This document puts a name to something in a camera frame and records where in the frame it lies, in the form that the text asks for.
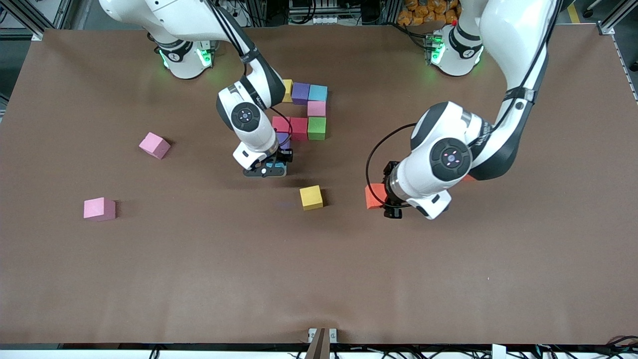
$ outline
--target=light blue cube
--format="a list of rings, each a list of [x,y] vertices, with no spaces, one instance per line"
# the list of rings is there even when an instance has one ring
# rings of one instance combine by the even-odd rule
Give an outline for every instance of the light blue cube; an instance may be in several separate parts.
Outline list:
[[[328,100],[328,86],[310,85],[310,94],[308,94],[308,101],[323,101]]]

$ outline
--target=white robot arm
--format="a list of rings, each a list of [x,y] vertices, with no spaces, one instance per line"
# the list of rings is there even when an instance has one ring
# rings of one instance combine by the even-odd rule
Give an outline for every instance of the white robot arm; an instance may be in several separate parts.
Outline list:
[[[401,208],[413,206],[434,219],[452,199],[447,189],[468,173],[489,180],[509,170],[545,73],[559,2],[463,1],[458,24],[434,34],[432,64],[464,75],[484,46],[503,71],[508,90],[494,125],[452,102],[426,111],[412,132],[410,155],[384,170],[386,217],[401,218]]]
[[[113,19],[144,27],[169,70],[182,79],[196,77],[210,67],[202,56],[207,43],[230,42],[244,66],[252,69],[217,97],[221,119],[241,140],[233,156],[246,176],[285,176],[292,151],[279,149],[264,113],[283,100],[283,81],[225,9],[209,0],[100,0],[100,4]]]

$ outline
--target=floor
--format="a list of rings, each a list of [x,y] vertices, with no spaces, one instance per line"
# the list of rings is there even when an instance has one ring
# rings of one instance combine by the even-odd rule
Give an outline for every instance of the floor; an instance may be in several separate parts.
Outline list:
[[[592,17],[585,19],[583,11],[593,0],[577,0],[571,11],[560,14],[558,22],[596,22],[602,20],[617,3],[617,1],[604,0],[596,8]],[[100,7],[98,0],[85,0],[80,15],[75,19],[74,28],[86,30],[115,30],[115,29],[139,29],[139,26],[122,24],[111,19]],[[638,60],[638,8],[634,9],[616,27],[616,42],[627,66]],[[0,93],[11,95],[15,82],[22,68],[22,63],[29,50],[29,42],[25,41],[0,41]],[[638,72],[628,72],[628,76],[634,84],[638,84]]]

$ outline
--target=brown table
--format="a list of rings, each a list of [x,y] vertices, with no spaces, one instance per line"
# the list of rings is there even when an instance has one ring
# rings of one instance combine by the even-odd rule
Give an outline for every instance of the brown table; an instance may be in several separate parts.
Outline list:
[[[47,31],[0,126],[1,342],[604,343],[638,332],[636,102],[612,38],[558,26],[510,172],[454,187],[451,209],[403,220],[364,205],[372,146],[453,100],[493,119],[484,56],[428,68],[395,29],[250,31],[284,78],[330,88],[328,138],[295,143],[284,179],[249,179],[215,110],[231,52],[172,77],[141,31]],[[291,116],[304,108],[282,105]],[[174,142],[164,160],[137,144]],[[409,152],[381,147],[372,177]],[[320,185],[327,207],[301,209]],[[85,199],[115,221],[82,219]]]

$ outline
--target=cube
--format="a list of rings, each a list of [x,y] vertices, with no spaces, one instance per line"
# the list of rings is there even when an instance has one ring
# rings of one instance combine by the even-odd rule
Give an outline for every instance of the cube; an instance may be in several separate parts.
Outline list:
[[[284,143],[284,141],[286,141],[287,138],[288,138],[288,134],[277,134],[277,142],[279,143],[279,148],[290,149],[290,141]]]
[[[292,137],[293,141],[307,141],[308,140],[308,119],[302,117],[290,118],[292,123]]]
[[[84,201],[84,219],[93,222],[115,219],[115,201],[104,197]]]
[[[283,101],[292,102],[292,80],[284,80],[283,85],[286,88],[286,93],[283,95]]]
[[[328,100],[328,87],[321,85],[310,85],[310,91],[308,93],[308,101],[323,101]]]
[[[292,103],[295,105],[307,105],[308,94],[310,93],[310,85],[296,82],[292,86]]]
[[[147,134],[146,137],[144,137],[144,140],[140,143],[140,148],[149,155],[162,159],[164,155],[166,155],[170,145],[160,136],[149,132],[149,134]]]
[[[382,199],[384,202],[387,201],[388,194],[385,193],[385,185],[383,183],[370,183],[370,187],[372,187],[372,191],[377,197]],[[381,208],[383,203],[379,202],[379,200],[372,195],[370,187],[366,186],[366,208],[369,210]]]
[[[325,102],[308,101],[308,117],[310,116],[325,117]]]
[[[304,207],[304,211],[323,207],[321,188],[319,186],[300,188],[299,194],[301,195],[301,205]]]
[[[325,140],[325,117],[308,118],[308,139],[311,141]]]
[[[272,117],[272,127],[275,132],[279,134],[287,134],[290,132],[290,125],[288,124],[288,121],[281,116]]]

